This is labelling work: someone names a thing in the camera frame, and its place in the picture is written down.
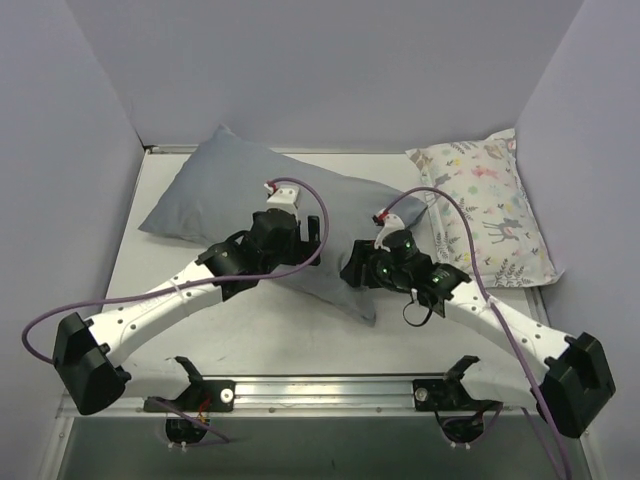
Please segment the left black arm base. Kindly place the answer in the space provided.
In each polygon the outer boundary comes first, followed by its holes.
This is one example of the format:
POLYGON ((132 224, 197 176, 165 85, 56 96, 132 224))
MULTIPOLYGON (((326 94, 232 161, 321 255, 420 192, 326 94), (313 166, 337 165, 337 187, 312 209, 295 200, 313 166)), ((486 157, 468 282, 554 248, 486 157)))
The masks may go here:
POLYGON ((190 448, 228 445, 231 439, 212 425, 211 413, 230 413, 234 407, 236 382, 206 380, 186 357, 174 360, 187 374, 188 385, 175 399, 148 397, 143 410, 173 414, 165 419, 163 432, 171 447, 190 448))

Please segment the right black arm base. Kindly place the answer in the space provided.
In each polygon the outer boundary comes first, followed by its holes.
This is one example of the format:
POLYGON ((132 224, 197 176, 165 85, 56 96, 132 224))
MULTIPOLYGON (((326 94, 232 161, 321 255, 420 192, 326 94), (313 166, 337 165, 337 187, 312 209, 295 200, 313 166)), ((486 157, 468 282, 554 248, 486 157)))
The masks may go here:
POLYGON ((462 380, 477 356, 465 355, 448 371, 412 381, 414 409, 433 413, 444 438, 452 448, 469 450, 495 425, 503 404, 472 399, 462 380))

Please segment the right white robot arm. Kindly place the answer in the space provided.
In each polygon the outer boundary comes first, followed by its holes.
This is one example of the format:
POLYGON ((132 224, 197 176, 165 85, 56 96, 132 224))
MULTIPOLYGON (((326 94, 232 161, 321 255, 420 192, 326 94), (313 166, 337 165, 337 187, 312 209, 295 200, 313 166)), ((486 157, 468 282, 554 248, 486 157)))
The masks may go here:
POLYGON ((341 277, 353 287, 407 294, 525 361, 523 380, 499 379, 478 361, 449 378, 443 395, 456 409, 476 400, 534 408, 552 420, 560 434, 578 438, 616 392, 604 347, 596 337, 573 337, 484 294, 468 274, 421 252, 407 229, 382 240, 355 241, 341 277))

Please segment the grey pillowcase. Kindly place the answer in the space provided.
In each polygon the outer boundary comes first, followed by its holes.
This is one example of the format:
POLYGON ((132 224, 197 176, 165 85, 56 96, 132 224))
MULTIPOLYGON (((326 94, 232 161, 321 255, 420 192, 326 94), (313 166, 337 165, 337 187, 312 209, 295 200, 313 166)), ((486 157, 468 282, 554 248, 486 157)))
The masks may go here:
POLYGON ((299 213, 306 218, 326 209, 329 237, 319 266, 296 274, 283 267, 285 275, 277 284, 313 295, 353 318, 374 322, 376 311, 368 290, 350 287, 340 273, 355 241, 377 236, 373 215, 400 194, 383 183, 298 161, 220 127, 183 164, 139 229, 210 246, 248 228, 253 213, 266 207, 265 182, 279 177, 302 180, 317 191, 316 196, 301 194, 299 213))

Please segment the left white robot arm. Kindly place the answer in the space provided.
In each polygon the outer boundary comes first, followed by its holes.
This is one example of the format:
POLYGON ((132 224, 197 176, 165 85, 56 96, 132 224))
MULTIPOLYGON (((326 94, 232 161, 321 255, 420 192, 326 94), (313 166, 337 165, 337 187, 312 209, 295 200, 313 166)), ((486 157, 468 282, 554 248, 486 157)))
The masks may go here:
POLYGON ((328 237, 319 217, 308 217, 306 238, 297 217, 283 210, 252 219, 249 229, 211 245, 155 289, 92 318, 71 313, 59 321, 53 366, 80 414, 101 412, 124 396, 132 379, 124 362, 157 335, 272 278, 281 265, 294 273, 319 264, 328 237))

